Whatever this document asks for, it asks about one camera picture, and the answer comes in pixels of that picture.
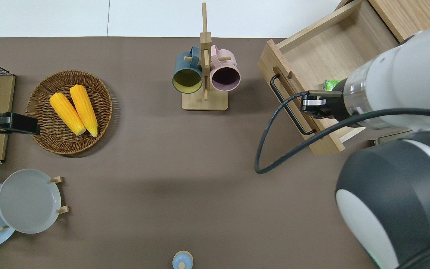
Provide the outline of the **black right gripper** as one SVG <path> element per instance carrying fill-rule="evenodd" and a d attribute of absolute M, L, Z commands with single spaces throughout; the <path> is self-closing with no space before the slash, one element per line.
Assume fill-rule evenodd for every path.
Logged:
<path fill-rule="evenodd" d="M 309 90 L 302 97 L 301 111 L 314 119 L 334 118 L 343 121 L 349 118 L 343 95 L 345 83 L 346 79 L 341 80 L 331 91 Z"/>

